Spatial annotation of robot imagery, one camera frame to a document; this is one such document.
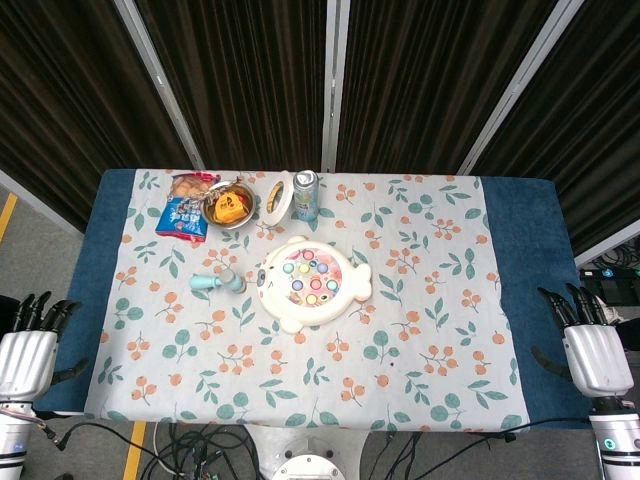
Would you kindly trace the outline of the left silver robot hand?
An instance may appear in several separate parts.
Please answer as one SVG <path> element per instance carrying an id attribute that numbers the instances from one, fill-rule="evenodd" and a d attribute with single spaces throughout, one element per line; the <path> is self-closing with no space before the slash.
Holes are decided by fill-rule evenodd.
<path id="1" fill-rule="evenodd" d="M 58 383 L 79 376 L 86 358 L 75 365 L 54 369 L 59 344 L 79 302 L 63 299 L 51 307 L 49 291 L 29 294 L 22 301 L 1 303 L 1 401 L 32 403 Z"/>

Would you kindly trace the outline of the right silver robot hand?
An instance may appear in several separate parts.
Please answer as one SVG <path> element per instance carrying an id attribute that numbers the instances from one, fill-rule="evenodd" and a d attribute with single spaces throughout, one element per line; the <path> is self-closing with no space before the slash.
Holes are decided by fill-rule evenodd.
<path id="1" fill-rule="evenodd" d="M 616 324 L 595 294 L 572 284 L 566 288 L 572 302 L 542 287 L 538 292 L 559 329 L 567 363 L 552 361 L 538 346 L 531 348 L 534 359 L 544 370 L 572 382 L 588 398 L 623 396 L 634 380 Z"/>

